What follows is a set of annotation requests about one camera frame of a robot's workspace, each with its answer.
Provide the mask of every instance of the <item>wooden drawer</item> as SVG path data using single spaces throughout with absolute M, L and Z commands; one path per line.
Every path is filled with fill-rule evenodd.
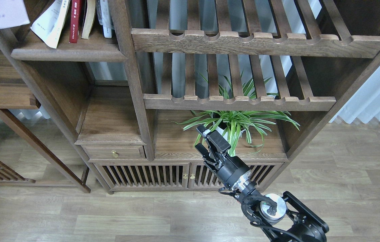
M 143 146 L 82 146 L 90 159 L 145 158 Z

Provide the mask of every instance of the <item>floor plank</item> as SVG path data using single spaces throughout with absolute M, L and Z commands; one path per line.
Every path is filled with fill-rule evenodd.
M 170 217 L 80 215 L 76 220 L 74 234 L 168 236 Z

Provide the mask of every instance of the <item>drawer knob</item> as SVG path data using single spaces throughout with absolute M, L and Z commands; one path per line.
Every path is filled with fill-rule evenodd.
M 118 153 L 117 153 L 115 150 L 113 150 L 113 151 L 112 151 L 112 156 L 113 156 L 114 158 L 117 158 L 117 157 L 118 157 Z

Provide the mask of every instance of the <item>cabinet door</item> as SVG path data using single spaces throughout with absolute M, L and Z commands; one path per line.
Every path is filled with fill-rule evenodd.
M 95 164 L 111 191 L 181 190 L 188 187 L 189 163 Z
M 255 181 L 257 188 L 266 188 L 270 178 L 281 167 L 282 162 L 247 163 L 251 169 L 251 180 Z M 188 188 L 215 190 L 223 187 L 219 179 L 202 163 L 191 163 Z

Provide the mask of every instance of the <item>potted plant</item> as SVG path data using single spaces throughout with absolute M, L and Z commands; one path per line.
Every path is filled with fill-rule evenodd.
M 231 96 L 231 82 L 227 76 L 223 76 L 228 84 L 228 88 L 219 85 L 219 92 L 225 99 Z M 264 80 L 267 83 L 271 78 L 266 78 Z M 254 89 L 254 81 L 251 78 L 243 87 L 243 92 L 245 96 L 249 98 L 256 98 L 256 91 Z M 267 93 L 267 95 L 277 96 L 277 93 Z M 290 118 L 291 114 L 289 112 L 281 111 L 215 111 L 207 110 L 201 111 L 199 113 L 192 110 L 195 115 L 194 118 L 190 118 L 184 122 L 176 124 L 186 124 L 183 130 L 188 130 L 191 127 L 204 125 L 211 131 L 218 130 L 220 127 L 223 131 L 222 135 L 231 145 L 231 149 L 228 151 L 230 156 L 235 155 L 235 149 L 238 144 L 239 138 L 242 136 L 242 132 L 245 132 L 245 140 L 251 147 L 263 147 L 264 136 L 268 135 L 266 131 L 272 131 L 266 124 L 276 124 L 273 122 L 275 119 L 291 122 L 298 130 L 299 124 Z M 251 133 L 249 131 L 250 127 L 253 127 L 261 136 L 262 144 L 252 144 Z M 199 143 L 201 135 L 196 138 L 195 145 Z

